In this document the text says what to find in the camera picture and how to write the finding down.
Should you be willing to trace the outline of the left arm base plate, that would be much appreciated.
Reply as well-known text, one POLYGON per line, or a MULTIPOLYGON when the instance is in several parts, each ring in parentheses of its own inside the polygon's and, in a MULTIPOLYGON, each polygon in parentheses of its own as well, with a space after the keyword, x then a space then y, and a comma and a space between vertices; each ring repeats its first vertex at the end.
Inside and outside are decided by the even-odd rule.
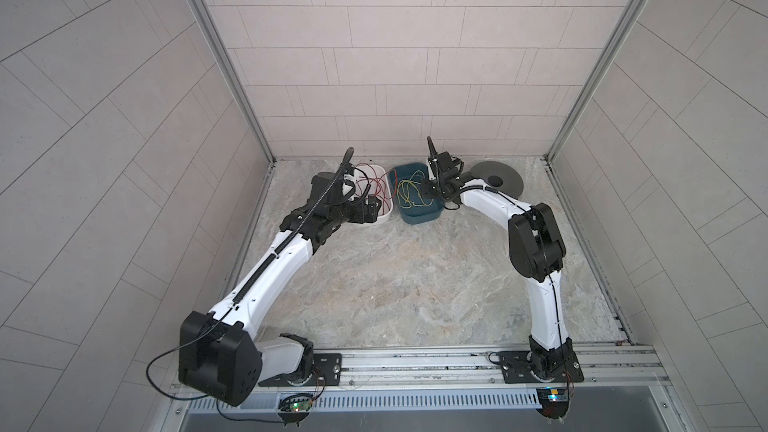
POLYGON ((315 353, 313 367, 306 379, 290 378, 286 374, 278 375, 258 383, 259 387, 314 387, 318 378, 324 379, 325 386, 338 386, 342 368, 340 353, 315 353))

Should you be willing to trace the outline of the dark grey cable spool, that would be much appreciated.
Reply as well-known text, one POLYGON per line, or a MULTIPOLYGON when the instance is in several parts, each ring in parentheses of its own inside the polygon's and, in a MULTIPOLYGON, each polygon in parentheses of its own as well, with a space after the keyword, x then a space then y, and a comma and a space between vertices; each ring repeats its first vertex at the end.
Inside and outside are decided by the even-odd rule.
POLYGON ((524 192, 522 176, 511 166, 498 161, 482 161, 473 165, 470 173, 506 195, 519 199, 524 192))

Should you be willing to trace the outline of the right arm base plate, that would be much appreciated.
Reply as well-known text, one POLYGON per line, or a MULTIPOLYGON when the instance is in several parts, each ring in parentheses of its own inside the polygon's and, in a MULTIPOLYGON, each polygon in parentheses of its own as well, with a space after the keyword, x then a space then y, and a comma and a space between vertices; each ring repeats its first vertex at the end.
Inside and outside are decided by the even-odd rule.
POLYGON ((540 380, 534 375, 533 364, 528 360, 529 351, 510 350, 496 353, 495 362, 501 368, 506 384, 539 384, 542 387, 552 383, 582 383, 585 380, 580 362, 574 353, 566 355, 565 361, 557 360, 553 380, 540 380))

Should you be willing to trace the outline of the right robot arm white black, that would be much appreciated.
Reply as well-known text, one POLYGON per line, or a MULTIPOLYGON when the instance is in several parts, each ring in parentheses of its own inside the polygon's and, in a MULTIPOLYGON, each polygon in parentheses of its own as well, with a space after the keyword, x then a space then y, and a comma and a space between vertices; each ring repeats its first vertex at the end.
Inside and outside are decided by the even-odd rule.
POLYGON ((530 374, 541 382, 572 380, 568 366, 576 355, 560 287, 566 246, 551 207, 521 201, 522 179, 505 164, 486 161, 465 171, 461 159, 429 149, 423 193, 475 209, 507 231, 510 262, 525 279, 531 309, 530 374))

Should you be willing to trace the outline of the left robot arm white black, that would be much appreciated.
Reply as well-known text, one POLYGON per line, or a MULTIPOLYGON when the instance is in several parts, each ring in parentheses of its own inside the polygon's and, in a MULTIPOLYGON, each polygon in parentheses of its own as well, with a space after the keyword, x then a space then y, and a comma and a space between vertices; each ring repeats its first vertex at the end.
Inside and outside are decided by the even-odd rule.
POLYGON ((248 275, 207 313, 192 312, 180 327, 179 381, 228 405, 241 404, 273 378, 302 385, 314 375, 314 345, 283 333, 257 341, 267 312, 318 249, 343 224, 372 224, 382 201, 362 170, 343 165, 311 180, 305 205, 281 222, 248 275))

